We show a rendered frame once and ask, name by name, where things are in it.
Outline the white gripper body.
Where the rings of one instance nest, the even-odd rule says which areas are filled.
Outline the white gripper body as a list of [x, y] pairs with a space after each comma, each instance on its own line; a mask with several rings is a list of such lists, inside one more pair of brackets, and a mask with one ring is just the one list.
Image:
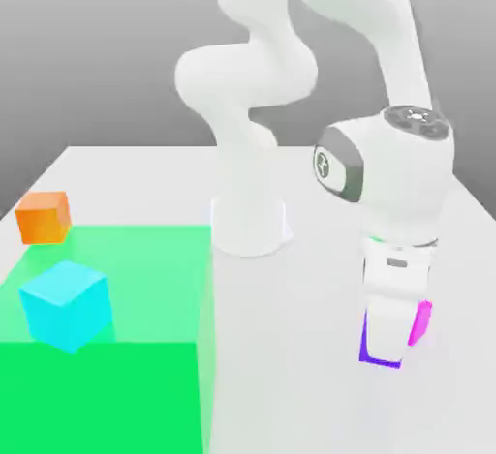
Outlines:
[[363, 241], [363, 283], [370, 293], [398, 299], [426, 298], [433, 244], [397, 246], [375, 238]]

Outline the small purple cube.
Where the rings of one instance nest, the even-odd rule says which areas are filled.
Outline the small purple cube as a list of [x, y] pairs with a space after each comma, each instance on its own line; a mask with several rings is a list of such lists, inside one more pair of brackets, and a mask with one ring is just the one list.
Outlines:
[[402, 365], [402, 346], [394, 335], [396, 324], [364, 312], [358, 359], [360, 362], [398, 370]]

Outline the small magenta cube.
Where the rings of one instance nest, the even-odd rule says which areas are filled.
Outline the small magenta cube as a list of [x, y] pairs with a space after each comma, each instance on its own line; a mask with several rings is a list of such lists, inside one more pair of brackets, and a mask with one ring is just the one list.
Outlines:
[[425, 334], [432, 313], [432, 302], [428, 300], [423, 300], [418, 304], [417, 314], [412, 326], [410, 337], [408, 340], [408, 345], [410, 347], [414, 346], [419, 339]]

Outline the small cyan cube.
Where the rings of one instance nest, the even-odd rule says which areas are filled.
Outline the small cyan cube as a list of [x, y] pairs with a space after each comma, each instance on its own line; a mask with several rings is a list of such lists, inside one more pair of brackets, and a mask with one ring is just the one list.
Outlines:
[[109, 279], [83, 264], [60, 261], [18, 292], [30, 335], [66, 353], [112, 324]]

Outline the small orange cube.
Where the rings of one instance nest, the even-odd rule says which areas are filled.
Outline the small orange cube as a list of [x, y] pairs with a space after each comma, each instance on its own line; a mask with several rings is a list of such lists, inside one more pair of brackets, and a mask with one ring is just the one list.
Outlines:
[[63, 191], [28, 192], [15, 215], [25, 245], [63, 243], [72, 227], [69, 201]]

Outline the large green box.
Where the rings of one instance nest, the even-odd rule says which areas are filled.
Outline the large green box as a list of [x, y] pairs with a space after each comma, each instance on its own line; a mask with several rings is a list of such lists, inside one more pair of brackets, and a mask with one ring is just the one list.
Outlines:
[[[33, 339], [19, 291], [69, 260], [108, 278], [112, 321], [73, 354]], [[209, 454], [210, 229], [79, 226], [0, 284], [0, 454]]]

